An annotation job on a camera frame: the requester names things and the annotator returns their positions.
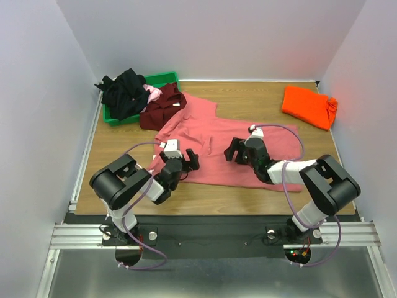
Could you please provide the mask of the salmon pink t-shirt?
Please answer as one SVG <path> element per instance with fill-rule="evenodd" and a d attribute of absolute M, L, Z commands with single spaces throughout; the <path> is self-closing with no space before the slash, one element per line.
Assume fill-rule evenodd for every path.
<path fill-rule="evenodd" d="M 217 103 L 184 93 L 186 106 L 177 112 L 154 137 L 158 143 L 179 141 L 180 151 L 198 154 L 199 170 L 187 174 L 183 183 L 210 184 L 283 191 L 281 184 L 258 180 L 250 165 L 243 161 L 243 143 L 249 138 L 252 122 L 223 119 L 216 116 Z M 270 159 L 290 160 L 301 156 L 301 145 L 291 132 L 281 127 L 260 127 Z M 226 160 L 232 154 L 231 161 Z"/>

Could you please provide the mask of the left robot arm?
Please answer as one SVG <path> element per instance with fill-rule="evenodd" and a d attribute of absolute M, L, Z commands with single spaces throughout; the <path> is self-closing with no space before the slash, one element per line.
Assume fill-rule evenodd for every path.
<path fill-rule="evenodd" d="M 190 148 L 185 155 L 177 150 L 163 150 L 159 156 L 164 166 L 155 175 L 140 167 L 132 156 L 124 154 L 90 179 L 90 187 L 112 220 L 114 230 L 110 238 L 126 245 L 137 240 L 138 221 L 131 202 L 136 194 L 140 194 L 140 199 L 147 197 L 156 205 L 162 204 L 176 190 L 183 174 L 200 169 L 199 155 Z"/>

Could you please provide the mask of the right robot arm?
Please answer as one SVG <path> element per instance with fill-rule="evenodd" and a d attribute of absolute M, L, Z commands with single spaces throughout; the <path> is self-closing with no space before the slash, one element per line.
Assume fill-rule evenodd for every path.
<path fill-rule="evenodd" d="M 358 182 L 331 155 L 309 161 L 272 159 L 260 138 L 233 138 L 224 151 L 226 161 L 235 161 L 253 169 L 259 181 L 282 185 L 288 194 L 287 184 L 306 187 L 311 200 L 287 220 L 285 238 L 300 242 L 309 230 L 319 227 L 327 217 L 336 215 L 342 208 L 360 196 Z"/>

